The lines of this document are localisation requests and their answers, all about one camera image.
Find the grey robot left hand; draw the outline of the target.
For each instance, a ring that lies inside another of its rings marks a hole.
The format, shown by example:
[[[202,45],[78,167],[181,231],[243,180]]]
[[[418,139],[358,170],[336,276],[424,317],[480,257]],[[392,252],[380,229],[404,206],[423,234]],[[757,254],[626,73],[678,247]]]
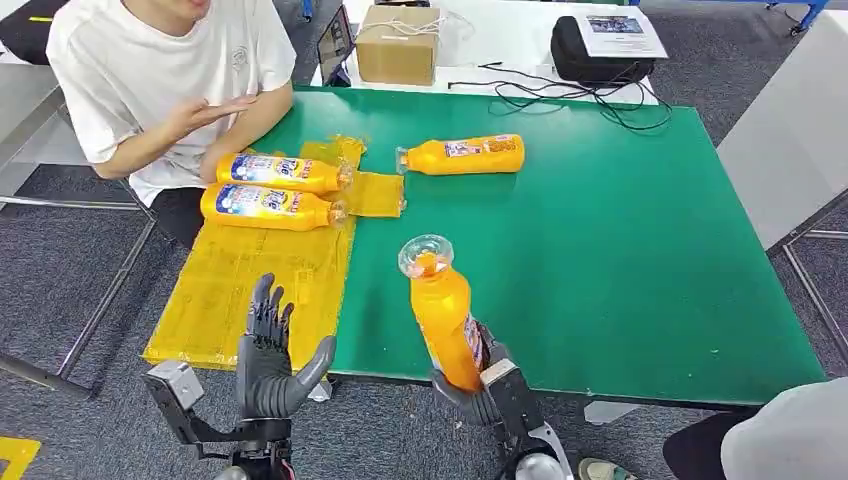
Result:
[[[311,359],[298,371],[292,368],[289,337],[294,304],[282,304],[284,288],[272,273],[254,286],[246,330],[238,344],[236,398],[245,419],[291,417],[328,373],[337,339],[324,337]]]

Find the person's left hand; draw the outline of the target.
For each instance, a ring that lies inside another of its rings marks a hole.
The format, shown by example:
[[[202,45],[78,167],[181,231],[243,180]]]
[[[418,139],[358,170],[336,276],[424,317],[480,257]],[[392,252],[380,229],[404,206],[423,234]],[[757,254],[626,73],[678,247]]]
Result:
[[[217,166],[223,156],[226,156],[226,153],[212,149],[204,153],[198,166],[198,176],[204,184],[213,184],[216,182]]]

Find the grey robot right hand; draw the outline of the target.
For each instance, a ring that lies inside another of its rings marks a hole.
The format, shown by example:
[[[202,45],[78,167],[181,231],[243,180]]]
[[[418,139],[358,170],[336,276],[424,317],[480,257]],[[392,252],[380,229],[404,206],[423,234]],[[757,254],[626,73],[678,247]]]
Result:
[[[478,330],[484,345],[483,370],[488,370],[498,361],[509,356],[504,344],[495,339],[488,327],[478,321]],[[430,371],[433,387],[450,403],[458,408],[470,424],[492,426],[501,421],[495,400],[486,387],[479,392],[468,393],[452,385],[438,369]]]

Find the person's right hand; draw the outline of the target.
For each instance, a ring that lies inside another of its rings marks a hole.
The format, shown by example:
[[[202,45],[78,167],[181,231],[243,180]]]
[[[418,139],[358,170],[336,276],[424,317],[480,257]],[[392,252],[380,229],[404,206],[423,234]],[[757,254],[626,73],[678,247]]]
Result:
[[[246,95],[219,105],[212,105],[206,99],[183,103],[166,117],[162,127],[164,136],[169,142],[175,143],[219,119],[247,110],[255,101],[255,95]]]

